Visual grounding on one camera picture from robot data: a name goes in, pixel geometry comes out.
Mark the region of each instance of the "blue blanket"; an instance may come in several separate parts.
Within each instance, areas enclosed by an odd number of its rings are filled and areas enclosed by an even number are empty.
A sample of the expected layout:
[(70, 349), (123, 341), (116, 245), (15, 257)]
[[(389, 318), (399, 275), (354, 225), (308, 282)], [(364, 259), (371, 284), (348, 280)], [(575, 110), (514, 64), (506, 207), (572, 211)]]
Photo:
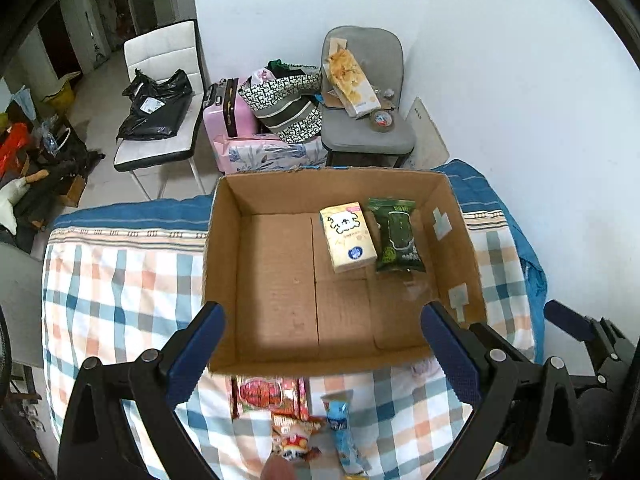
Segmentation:
[(449, 177), (453, 192), (458, 199), (460, 208), (465, 213), (475, 211), (493, 211), (501, 209), (509, 223), (509, 229), (516, 250), (520, 257), (520, 265), (527, 286), (527, 297), (531, 309), (531, 323), (533, 336), (536, 341), (536, 362), (542, 363), (544, 359), (545, 341), (545, 317), (543, 309), (546, 301), (546, 276), (545, 271), (538, 261), (536, 252), (531, 247), (522, 229), (515, 221), (507, 206), (489, 186), (483, 174), (476, 171), (462, 160), (452, 160), (439, 166), (434, 171), (440, 171)]
[[(461, 160), (452, 160), (435, 169), (446, 174), (462, 211), (501, 209), (509, 223), (516, 244), (527, 287), (531, 322), (536, 341), (536, 362), (543, 361), (545, 324), (543, 307), (546, 300), (546, 276), (535, 251), (485, 177)], [(184, 229), (206, 231), (211, 212), (211, 195), (186, 200), (153, 200), (151, 202), (114, 204), (84, 209), (59, 217), (53, 227), (103, 227), (126, 229)]]

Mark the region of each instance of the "red snack package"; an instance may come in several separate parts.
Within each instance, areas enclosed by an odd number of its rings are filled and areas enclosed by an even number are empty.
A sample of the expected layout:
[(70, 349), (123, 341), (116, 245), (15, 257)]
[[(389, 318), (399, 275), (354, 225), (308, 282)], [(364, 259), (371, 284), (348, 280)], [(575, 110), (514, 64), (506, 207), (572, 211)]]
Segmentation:
[(231, 420), (238, 418), (238, 407), (236, 406), (236, 379), (233, 377), (225, 378), (226, 391), (229, 400), (229, 412), (231, 412)]
[(309, 420), (309, 402), (306, 398), (304, 379), (298, 379), (298, 397), (300, 398), (300, 420)]
[(238, 376), (234, 384), (238, 416), (253, 410), (278, 410), (293, 416), (300, 413), (296, 379)]
[(15, 123), (9, 131), (9, 136), (0, 145), (0, 178), (4, 172), (14, 166), (15, 154), (23, 146), (31, 142), (27, 125)]

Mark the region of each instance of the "screw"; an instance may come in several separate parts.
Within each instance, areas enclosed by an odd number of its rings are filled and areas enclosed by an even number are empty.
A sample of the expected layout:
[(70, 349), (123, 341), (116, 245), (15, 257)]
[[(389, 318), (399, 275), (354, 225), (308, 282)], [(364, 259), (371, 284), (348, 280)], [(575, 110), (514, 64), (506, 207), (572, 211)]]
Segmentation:
[(562, 359), (559, 357), (553, 356), (551, 359), (549, 359), (549, 362), (551, 362), (553, 368), (556, 368), (558, 370), (562, 370), (562, 368), (564, 368), (564, 361), (562, 361)]
[(507, 354), (505, 354), (499, 348), (494, 348), (489, 352), (489, 357), (494, 361), (501, 363), (507, 358)]
[(155, 348), (150, 348), (149, 350), (145, 350), (142, 352), (140, 356), (145, 363), (150, 363), (151, 361), (155, 361), (158, 358), (160, 352)]
[(92, 368), (95, 368), (95, 365), (97, 364), (98, 364), (97, 357), (88, 357), (87, 359), (84, 360), (84, 363), (82, 363), (82, 368), (84, 368), (85, 370), (91, 370)]

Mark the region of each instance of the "gray chair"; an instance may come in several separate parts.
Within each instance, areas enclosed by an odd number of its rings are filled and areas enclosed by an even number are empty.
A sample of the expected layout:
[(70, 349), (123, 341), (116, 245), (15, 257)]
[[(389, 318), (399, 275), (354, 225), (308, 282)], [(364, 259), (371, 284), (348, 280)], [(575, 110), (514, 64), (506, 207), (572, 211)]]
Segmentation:
[[(326, 164), (331, 166), (336, 153), (361, 153), (396, 156), (395, 167), (400, 168), (414, 149), (415, 134), (411, 126), (398, 114), (404, 78), (404, 59), (398, 37), (382, 28), (336, 27), (324, 38), (321, 62), (329, 56), (331, 38), (347, 41), (347, 48), (358, 61), (372, 86), (391, 88), (391, 112), (394, 127), (391, 131), (376, 132), (367, 117), (354, 120), (341, 108), (322, 107), (322, 145), (327, 150)], [(332, 85), (322, 72), (322, 92)]]

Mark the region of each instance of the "tape roll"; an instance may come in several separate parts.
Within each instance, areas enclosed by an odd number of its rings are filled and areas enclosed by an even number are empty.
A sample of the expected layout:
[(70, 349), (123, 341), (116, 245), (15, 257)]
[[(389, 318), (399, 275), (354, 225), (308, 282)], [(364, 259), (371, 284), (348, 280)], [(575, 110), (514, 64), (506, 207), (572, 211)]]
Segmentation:
[(389, 132), (394, 128), (394, 118), (386, 110), (376, 110), (369, 114), (369, 126), (375, 132)]

